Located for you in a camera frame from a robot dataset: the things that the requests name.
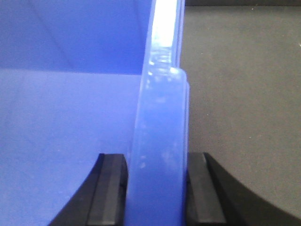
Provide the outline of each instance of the blue wall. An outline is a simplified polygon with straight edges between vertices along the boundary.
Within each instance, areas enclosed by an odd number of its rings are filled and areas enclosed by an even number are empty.
[[[151,0],[4,0],[0,68],[141,74]]]

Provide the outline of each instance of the blue plastic tray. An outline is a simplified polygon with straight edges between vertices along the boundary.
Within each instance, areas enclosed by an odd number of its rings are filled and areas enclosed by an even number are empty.
[[[126,226],[182,225],[183,4],[0,3],[0,225],[47,225],[99,153],[127,158]]]

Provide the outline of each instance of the blue plastic divider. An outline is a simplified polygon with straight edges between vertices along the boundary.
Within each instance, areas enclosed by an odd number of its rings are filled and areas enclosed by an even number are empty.
[[[188,93],[182,0],[153,1],[129,170],[126,226],[181,226]]]
[[[1,1],[0,225],[47,225],[99,153],[127,157],[126,226],[183,225],[183,6]]]

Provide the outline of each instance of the gray fabric surface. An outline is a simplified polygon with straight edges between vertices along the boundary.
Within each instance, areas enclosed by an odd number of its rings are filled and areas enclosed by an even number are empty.
[[[301,218],[301,7],[187,7],[190,151]]]

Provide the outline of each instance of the blue plastic panel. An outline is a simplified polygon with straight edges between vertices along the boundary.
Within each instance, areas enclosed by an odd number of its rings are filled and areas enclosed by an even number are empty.
[[[126,226],[183,225],[183,7],[0,2],[0,225],[46,225],[99,153],[127,157]]]
[[[129,156],[140,76],[0,70],[0,225],[45,226],[99,153]]]
[[[2,0],[0,68],[141,74],[151,0]]]
[[[182,0],[153,2],[135,124],[126,226],[181,226],[189,86],[179,66]]]

